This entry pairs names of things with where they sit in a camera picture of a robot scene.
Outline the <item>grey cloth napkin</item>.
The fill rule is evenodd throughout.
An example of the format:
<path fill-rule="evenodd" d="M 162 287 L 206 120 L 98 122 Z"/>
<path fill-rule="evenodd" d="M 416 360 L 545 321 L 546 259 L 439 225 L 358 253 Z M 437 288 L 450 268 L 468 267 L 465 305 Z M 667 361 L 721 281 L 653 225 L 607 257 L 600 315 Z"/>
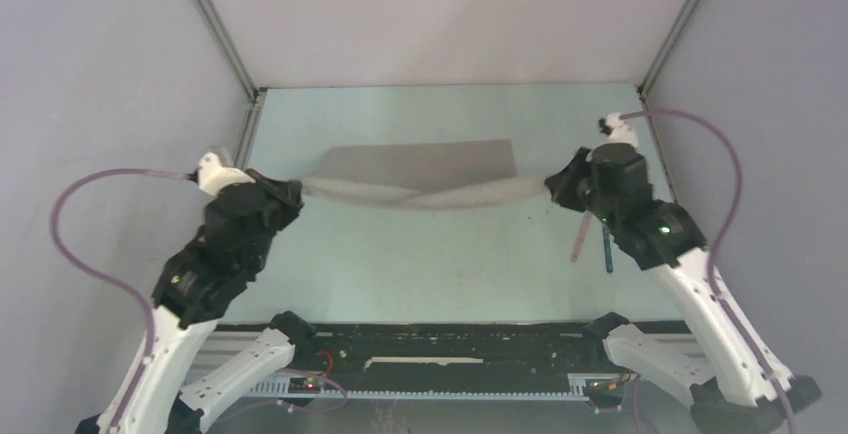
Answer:
<path fill-rule="evenodd" d="M 303 192 L 351 205 L 446 211 L 493 207 L 548 192 L 521 176 L 508 139 L 329 149 Z"/>

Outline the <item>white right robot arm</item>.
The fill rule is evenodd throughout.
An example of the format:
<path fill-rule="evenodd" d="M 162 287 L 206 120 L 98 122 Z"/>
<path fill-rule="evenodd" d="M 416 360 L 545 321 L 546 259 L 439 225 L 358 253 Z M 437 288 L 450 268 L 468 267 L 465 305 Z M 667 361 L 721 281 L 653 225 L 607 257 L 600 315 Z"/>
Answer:
<path fill-rule="evenodd" d="M 628 116 L 609 114 L 599 128 L 604 143 L 578 150 L 545 187 L 555 204 L 597 218 L 653 275 L 703 355 L 693 359 L 609 313 L 586 326 L 583 362 L 596 372 L 617 365 L 655 384 L 689 410 L 702 433 L 795 432 L 821 388 L 792 372 L 756 332 L 717 270 L 719 241 L 708 240 L 681 205 L 655 196 Z"/>

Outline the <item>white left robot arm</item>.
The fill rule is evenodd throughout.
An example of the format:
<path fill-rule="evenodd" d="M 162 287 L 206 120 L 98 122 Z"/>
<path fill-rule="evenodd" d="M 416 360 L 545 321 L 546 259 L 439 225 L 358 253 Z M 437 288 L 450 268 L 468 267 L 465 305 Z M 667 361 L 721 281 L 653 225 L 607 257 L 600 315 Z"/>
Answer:
<path fill-rule="evenodd" d="M 125 282 L 69 260 L 130 293 L 141 304 L 146 331 L 111 404 L 79 422 L 79 433 L 205 433 L 247 390 L 288 366 L 304 370 L 316 357 L 316 330 L 286 311 L 272 318 L 254 346 L 200 382 L 182 383 L 197 353 L 229 305 L 266 267 L 274 237 L 303 207 L 299 181 L 277 181 L 249 169 L 212 177 L 188 175 L 211 196 L 191 240 L 164 264 L 150 297 Z"/>

